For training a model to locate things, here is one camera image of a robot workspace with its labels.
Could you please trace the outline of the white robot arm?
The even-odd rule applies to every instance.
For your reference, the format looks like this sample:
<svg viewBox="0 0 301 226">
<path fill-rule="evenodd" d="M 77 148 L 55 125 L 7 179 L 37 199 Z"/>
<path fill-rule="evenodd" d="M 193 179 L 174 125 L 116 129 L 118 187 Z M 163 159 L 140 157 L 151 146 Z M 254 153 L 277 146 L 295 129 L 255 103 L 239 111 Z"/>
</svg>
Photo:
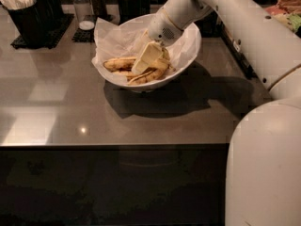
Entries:
<svg viewBox="0 0 301 226">
<path fill-rule="evenodd" d="M 231 136 L 225 226 L 301 226 L 301 39 L 253 0 L 167 0 L 137 46 L 169 46 L 210 11 L 269 97 Z"/>
</svg>

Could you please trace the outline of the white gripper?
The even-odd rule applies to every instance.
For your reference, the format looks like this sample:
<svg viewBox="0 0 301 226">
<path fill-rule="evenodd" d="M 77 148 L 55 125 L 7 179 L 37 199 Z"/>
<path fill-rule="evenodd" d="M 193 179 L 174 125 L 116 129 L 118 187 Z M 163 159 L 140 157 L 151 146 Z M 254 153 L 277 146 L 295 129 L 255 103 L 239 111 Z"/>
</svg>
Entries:
<svg viewBox="0 0 301 226">
<path fill-rule="evenodd" d="M 148 35 L 152 40 L 140 53 L 131 69 L 133 74 L 142 74 L 148 69 L 149 64 L 163 54 L 162 46 L 170 46 L 175 43 L 182 35 L 183 30 L 179 29 L 168 17 L 166 10 L 160 8 L 152 17 L 148 26 Z"/>
</svg>

